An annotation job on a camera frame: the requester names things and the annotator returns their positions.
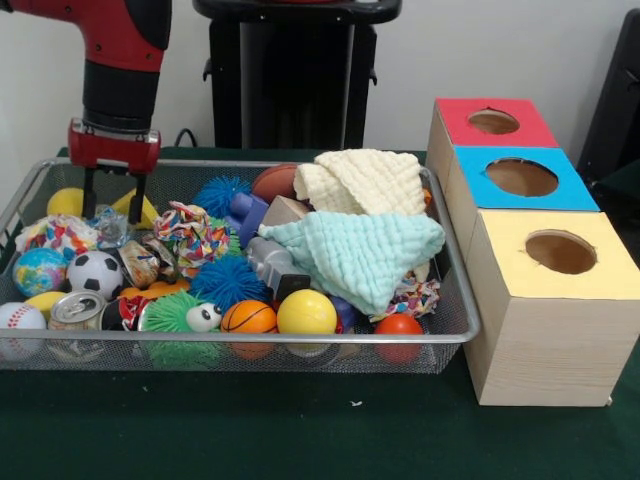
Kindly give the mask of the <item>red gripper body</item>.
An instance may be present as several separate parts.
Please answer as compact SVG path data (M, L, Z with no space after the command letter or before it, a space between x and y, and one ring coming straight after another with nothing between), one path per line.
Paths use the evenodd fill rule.
M72 118L68 149L75 166L125 168L131 174L149 174L156 167L161 148L157 130L145 133L110 132Z

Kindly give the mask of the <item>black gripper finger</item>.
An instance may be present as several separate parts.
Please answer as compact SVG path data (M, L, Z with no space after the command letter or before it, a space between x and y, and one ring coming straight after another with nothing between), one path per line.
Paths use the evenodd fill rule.
M130 224L138 224L142 220L147 176L145 174L134 174L133 177L136 179L136 189L130 200L128 220Z
M92 219L95 216L97 195L94 191L94 175L96 170L91 168L84 169L84 186L83 186L83 206L82 216L85 219Z

